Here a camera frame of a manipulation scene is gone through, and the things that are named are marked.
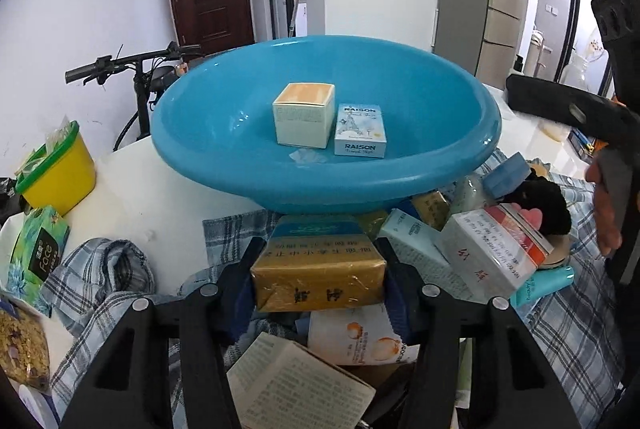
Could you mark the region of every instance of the blue checkered towel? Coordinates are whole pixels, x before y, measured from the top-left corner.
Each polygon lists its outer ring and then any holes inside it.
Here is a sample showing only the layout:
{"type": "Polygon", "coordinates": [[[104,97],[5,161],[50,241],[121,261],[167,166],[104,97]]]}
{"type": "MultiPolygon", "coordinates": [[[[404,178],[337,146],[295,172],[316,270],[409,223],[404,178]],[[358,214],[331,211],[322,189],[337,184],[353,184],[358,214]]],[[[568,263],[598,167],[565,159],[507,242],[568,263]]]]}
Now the blue checkered towel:
{"type": "MultiPolygon", "coordinates": [[[[239,261],[244,249],[230,250],[229,245],[209,239],[207,252],[212,266],[188,279],[177,296],[153,294],[153,274],[143,253],[130,241],[91,239],[51,273],[42,289],[43,298],[55,307],[67,329],[77,337],[51,378],[52,397],[61,417],[92,360],[135,299],[147,297],[154,304],[162,304],[188,295],[207,282],[217,281],[222,269],[239,261]]],[[[247,332],[225,351],[226,369],[240,358],[261,332],[296,338],[292,330],[255,314],[247,332]]],[[[169,348],[175,429],[186,427],[179,355],[180,345],[176,341],[169,348]]]]}
{"type": "Polygon", "coordinates": [[[40,293],[58,311],[65,328],[78,337],[104,300],[124,290],[156,291],[146,256],[130,241],[98,237],[82,243],[62,261],[40,293]]]}
{"type": "MultiPolygon", "coordinates": [[[[486,173],[505,159],[502,152],[496,151],[478,172],[486,173]]],[[[612,284],[604,271],[604,258],[600,256],[596,244],[593,185],[556,174],[551,174],[550,179],[561,186],[572,215],[571,235],[575,242],[570,263],[575,269],[575,281],[574,285],[541,300],[526,316],[526,323],[559,377],[580,424],[585,429],[591,429],[613,398],[622,377],[624,354],[614,322],[612,284]]],[[[180,293],[186,295],[206,282],[215,282],[225,265],[239,260],[254,235],[267,238],[271,234],[279,217],[273,212],[261,210],[205,221],[210,268],[194,275],[181,287],[180,293]]],[[[94,256],[85,259],[84,263],[78,257],[76,264],[80,266],[74,268],[73,274],[79,279],[59,279],[57,287],[50,287],[56,297],[54,301],[59,304],[57,309],[71,313],[75,323],[81,325],[90,316],[88,312],[95,311],[52,378],[54,399],[60,414],[64,413],[73,391],[102,343],[131,302],[141,295],[117,292],[108,295],[102,304],[97,304],[96,297],[104,298],[95,292],[96,287],[101,287],[86,285],[84,279],[92,274],[86,271],[87,266],[98,268],[92,262],[105,259],[110,258],[97,249],[94,256]]],[[[159,303],[172,298],[151,296],[150,299],[159,303]]],[[[225,353],[225,365],[228,367],[235,362],[261,331],[287,338],[294,336],[290,330],[273,321],[255,317],[248,332],[225,353]]],[[[174,427],[179,429],[186,427],[186,421],[177,345],[170,350],[170,380],[174,427]]]]}

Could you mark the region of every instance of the cardboard box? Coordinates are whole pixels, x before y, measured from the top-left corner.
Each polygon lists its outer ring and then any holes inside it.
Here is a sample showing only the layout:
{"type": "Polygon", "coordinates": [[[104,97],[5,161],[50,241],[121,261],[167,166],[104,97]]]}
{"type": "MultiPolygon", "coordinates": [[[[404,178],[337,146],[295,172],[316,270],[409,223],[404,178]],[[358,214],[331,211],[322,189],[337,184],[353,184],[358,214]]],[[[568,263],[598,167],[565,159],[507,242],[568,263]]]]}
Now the cardboard box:
{"type": "Polygon", "coordinates": [[[473,294],[509,298],[553,247],[511,205],[454,214],[437,241],[473,294]]]}
{"type": "Polygon", "coordinates": [[[437,231],[441,231],[449,217],[449,202],[438,190],[411,198],[420,219],[437,231]]]}
{"type": "Polygon", "coordinates": [[[376,390],[293,341],[261,333],[226,374],[246,429],[353,429],[376,390]]]}
{"type": "Polygon", "coordinates": [[[336,155],[383,158],[385,125],[377,105],[340,104],[335,123],[336,155]]]}
{"type": "Polygon", "coordinates": [[[334,116],[335,86],[332,84],[288,84],[273,102],[279,144],[324,149],[334,116]]]}
{"type": "Polygon", "coordinates": [[[398,260],[415,266],[425,283],[436,284],[456,299],[482,302],[456,274],[436,247],[440,232],[397,208],[391,211],[378,237],[386,237],[398,260]]]}
{"type": "Polygon", "coordinates": [[[386,262],[353,216],[284,216],[251,269],[261,312],[383,300],[386,262]]]}

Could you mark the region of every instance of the human hand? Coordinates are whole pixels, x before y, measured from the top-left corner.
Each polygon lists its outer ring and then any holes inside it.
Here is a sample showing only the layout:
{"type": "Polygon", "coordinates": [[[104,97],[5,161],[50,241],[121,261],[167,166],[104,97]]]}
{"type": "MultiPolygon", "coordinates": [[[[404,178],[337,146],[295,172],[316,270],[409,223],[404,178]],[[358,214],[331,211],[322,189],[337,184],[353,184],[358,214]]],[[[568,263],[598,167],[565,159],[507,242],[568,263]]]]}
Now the human hand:
{"type": "Polygon", "coordinates": [[[585,179],[596,184],[596,190],[593,194],[593,214],[596,220],[598,247],[602,255],[606,257],[611,250],[620,248],[622,236],[616,227],[616,213],[611,197],[602,181],[602,172],[600,172],[597,161],[594,161],[587,169],[585,179]]]}

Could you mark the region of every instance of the white table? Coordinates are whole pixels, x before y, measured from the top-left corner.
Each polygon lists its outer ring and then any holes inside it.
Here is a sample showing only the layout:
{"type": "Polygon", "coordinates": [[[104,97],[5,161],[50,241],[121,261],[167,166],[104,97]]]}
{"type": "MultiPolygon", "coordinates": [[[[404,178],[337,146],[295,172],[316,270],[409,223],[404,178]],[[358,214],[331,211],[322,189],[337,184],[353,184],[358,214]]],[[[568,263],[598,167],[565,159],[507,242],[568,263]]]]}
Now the white table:
{"type": "MultiPolygon", "coordinates": [[[[536,119],[514,114],[502,91],[488,88],[502,115],[498,147],[510,156],[542,158],[554,170],[582,177],[586,164],[571,146],[550,139],[536,119]]],[[[130,239],[148,256],[158,293],[173,294],[194,272],[206,268],[203,219],[223,218],[260,209],[247,198],[209,189],[167,166],[150,138],[96,162],[95,189],[67,216],[71,232],[65,256],[92,237],[130,239]]],[[[57,369],[73,339],[56,319],[44,319],[51,369],[57,369]]]]}

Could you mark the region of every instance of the snack bag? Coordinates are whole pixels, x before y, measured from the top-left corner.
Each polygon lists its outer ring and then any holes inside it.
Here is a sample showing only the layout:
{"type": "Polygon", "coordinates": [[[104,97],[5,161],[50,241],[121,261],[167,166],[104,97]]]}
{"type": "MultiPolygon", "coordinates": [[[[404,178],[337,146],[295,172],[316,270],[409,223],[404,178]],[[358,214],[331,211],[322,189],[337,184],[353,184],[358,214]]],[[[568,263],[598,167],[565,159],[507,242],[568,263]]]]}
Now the snack bag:
{"type": "Polygon", "coordinates": [[[49,350],[36,319],[0,296],[0,366],[12,380],[49,388],[49,350]]]}
{"type": "Polygon", "coordinates": [[[67,222],[52,206],[36,208],[24,220],[11,256],[7,291],[47,317],[51,306],[41,299],[40,288],[59,265],[68,235],[67,222]]]}

